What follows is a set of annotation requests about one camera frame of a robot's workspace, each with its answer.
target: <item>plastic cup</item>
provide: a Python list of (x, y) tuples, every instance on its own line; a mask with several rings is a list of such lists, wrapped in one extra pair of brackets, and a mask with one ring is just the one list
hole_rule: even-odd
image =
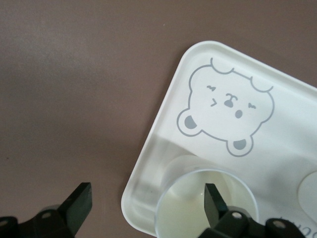
[(181, 156), (166, 170), (155, 214), (158, 238), (197, 238), (210, 227), (204, 210), (205, 183), (214, 183), (227, 206), (246, 210), (259, 219), (250, 189), (236, 176), (196, 156)]

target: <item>cartoon bear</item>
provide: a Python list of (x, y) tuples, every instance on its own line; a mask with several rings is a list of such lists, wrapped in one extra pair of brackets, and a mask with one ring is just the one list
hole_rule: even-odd
[(270, 90), (262, 91), (232, 68), (218, 71), (211, 63), (197, 68), (189, 79), (188, 108), (177, 118), (179, 130), (186, 136), (201, 132), (225, 141), (228, 152), (236, 157), (253, 148), (252, 136), (274, 111)]

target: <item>bear ear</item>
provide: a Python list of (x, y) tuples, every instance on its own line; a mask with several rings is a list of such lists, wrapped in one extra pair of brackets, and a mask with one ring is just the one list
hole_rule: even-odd
[(227, 141), (227, 150), (235, 157), (242, 157), (249, 154), (252, 148), (253, 138), (251, 136), (242, 140)]
[(185, 109), (177, 117), (177, 127), (186, 136), (198, 135), (202, 130), (195, 123), (190, 109)]

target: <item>white plastic tray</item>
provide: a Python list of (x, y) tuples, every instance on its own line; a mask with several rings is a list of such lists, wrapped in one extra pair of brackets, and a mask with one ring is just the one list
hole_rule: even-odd
[[(193, 154), (249, 186), (261, 223), (282, 217), (317, 238), (309, 213), (317, 197), (301, 194), (306, 212), (298, 200), (301, 182), (317, 171), (316, 119), (316, 88), (221, 43), (195, 44), (179, 63), (126, 186), (125, 219), (155, 236), (164, 168)], [(316, 190), (312, 178), (301, 191)]]

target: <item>screw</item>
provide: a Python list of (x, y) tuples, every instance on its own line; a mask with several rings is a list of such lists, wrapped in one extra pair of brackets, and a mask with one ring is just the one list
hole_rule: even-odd
[(280, 229), (285, 229), (285, 228), (286, 228), (285, 224), (282, 223), (282, 222), (279, 221), (279, 220), (273, 221), (273, 224), (274, 224), (277, 228), (280, 228)]
[(235, 219), (241, 219), (242, 218), (242, 215), (238, 212), (233, 212), (232, 213), (232, 216), (235, 218)]

